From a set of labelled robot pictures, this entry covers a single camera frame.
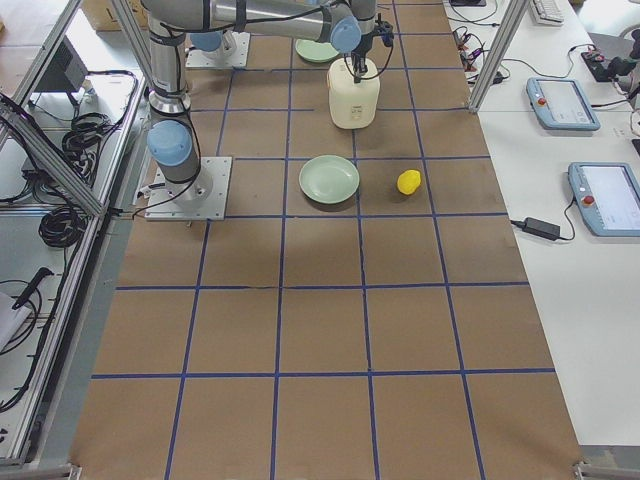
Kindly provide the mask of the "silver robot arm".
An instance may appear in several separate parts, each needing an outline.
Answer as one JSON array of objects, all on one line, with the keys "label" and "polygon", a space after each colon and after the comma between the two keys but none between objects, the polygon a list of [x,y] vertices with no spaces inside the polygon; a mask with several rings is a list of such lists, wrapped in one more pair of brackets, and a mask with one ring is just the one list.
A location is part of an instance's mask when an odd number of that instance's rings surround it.
[{"label": "silver robot arm", "polygon": [[230,56],[237,50],[234,33],[229,30],[190,33],[192,46],[207,55]]},{"label": "silver robot arm", "polygon": [[185,42],[189,34],[266,33],[328,43],[352,60],[356,80],[365,77],[373,40],[393,45],[393,28],[374,1],[146,1],[151,55],[152,126],[147,146],[179,205],[207,198],[206,173],[191,121]]}]

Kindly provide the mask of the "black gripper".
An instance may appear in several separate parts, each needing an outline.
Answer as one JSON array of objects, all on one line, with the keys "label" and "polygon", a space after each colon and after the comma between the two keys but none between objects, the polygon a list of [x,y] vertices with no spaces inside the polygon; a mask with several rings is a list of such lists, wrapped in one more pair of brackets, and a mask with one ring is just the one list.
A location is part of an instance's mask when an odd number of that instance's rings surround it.
[{"label": "black gripper", "polygon": [[354,82],[360,83],[363,78],[363,70],[367,70],[366,58],[376,37],[380,37],[383,45],[389,49],[387,60],[383,66],[386,69],[394,49],[394,27],[381,17],[371,17],[357,20],[362,36],[358,46],[350,53],[351,69],[354,73]]}]

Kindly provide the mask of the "green plate near arm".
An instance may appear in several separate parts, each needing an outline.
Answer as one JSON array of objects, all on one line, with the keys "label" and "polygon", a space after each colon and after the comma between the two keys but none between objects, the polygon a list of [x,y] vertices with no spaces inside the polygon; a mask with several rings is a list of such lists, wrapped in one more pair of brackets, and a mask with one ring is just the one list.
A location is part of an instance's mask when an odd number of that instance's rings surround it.
[{"label": "green plate near arm", "polygon": [[298,182],[309,199],[333,205],[348,200],[356,193],[360,175],[350,160],[337,155],[321,155],[304,163]]},{"label": "green plate near arm", "polygon": [[317,64],[331,62],[340,55],[330,43],[306,39],[295,41],[295,51],[303,60]]}]

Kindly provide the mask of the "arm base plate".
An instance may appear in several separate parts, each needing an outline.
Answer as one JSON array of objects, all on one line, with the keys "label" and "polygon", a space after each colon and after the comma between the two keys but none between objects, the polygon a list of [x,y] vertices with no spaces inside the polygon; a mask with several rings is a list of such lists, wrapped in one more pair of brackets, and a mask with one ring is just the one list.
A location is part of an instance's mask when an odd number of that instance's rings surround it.
[{"label": "arm base plate", "polygon": [[233,31],[190,33],[186,67],[199,70],[244,69],[250,34]]},{"label": "arm base plate", "polygon": [[179,186],[167,182],[157,167],[154,182],[162,186],[150,191],[150,207],[143,211],[144,218],[149,221],[223,220],[231,170],[231,157],[203,157],[195,182]]}]

